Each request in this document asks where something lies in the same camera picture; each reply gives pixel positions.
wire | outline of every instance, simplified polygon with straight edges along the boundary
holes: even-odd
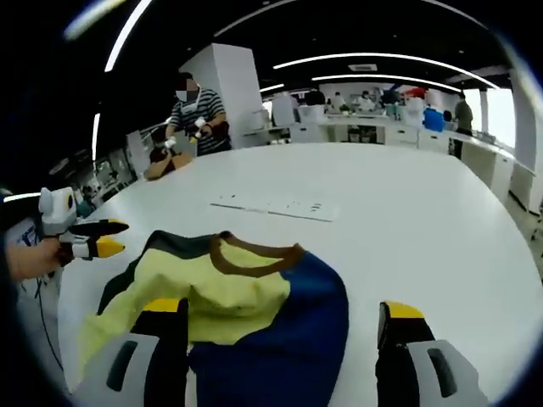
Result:
[[[42,290],[41,290],[41,284],[39,285],[37,289],[37,297],[40,301],[40,314],[42,316],[42,324],[43,324],[43,330],[45,331],[45,337],[48,340],[49,348],[51,349],[51,353],[53,354],[54,359],[57,361],[57,364],[59,364],[59,368],[61,371],[64,371],[64,368],[62,367],[62,364],[60,363],[59,358],[57,357],[57,354],[54,352],[53,344],[51,343],[51,338],[49,337],[48,329],[45,325],[45,318],[43,317],[43,305],[42,305]]]

air vent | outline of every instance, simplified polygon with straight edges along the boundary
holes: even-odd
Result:
[[[350,70],[354,72],[375,72],[377,70],[377,65],[375,64],[358,64],[358,65],[349,65]]]

human hand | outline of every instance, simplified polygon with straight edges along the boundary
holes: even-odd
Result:
[[[203,134],[211,134],[213,132],[213,127],[210,124],[206,123],[200,128],[200,132]]]
[[[37,278],[66,265],[73,256],[61,250],[56,237],[46,237],[37,246],[8,247],[9,272],[12,280]]]

man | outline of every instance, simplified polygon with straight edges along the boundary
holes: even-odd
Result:
[[[193,160],[189,153],[175,154],[168,148],[163,131],[159,129],[153,131],[151,138],[153,139],[154,148],[149,154],[151,165],[143,174],[146,180],[158,180],[173,170],[184,167]]]
[[[341,107],[346,105],[345,99],[341,96],[341,93],[336,92],[336,95],[332,98],[332,108],[336,113],[341,112]]]
[[[177,129],[182,128],[189,137],[200,133],[198,156],[232,149],[227,114],[217,92],[201,87],[191,74],[181,72],[176,95],[179,101],[171,111],[171,120],[165,132],[166,138],[170,138]],[[195,122],[200,117],[205,120],[205,124],[198,128]]]
[[[368,91],[362,92],[362,96],[358,98],[359,109],[363,112],[370,112],[375,109],[375,103],[370,99]]]
[[[460,94],[460,102],[456,104],[455,117],[456,122],[458,123],[456,132],[471,136],[473,113],[466,102],[466,95],[464,92]]]

blue container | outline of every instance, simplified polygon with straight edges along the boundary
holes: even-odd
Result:
[[[424,110],[424,127],[432,131],[443,131],[445,127],[443,114],[430,108]]]

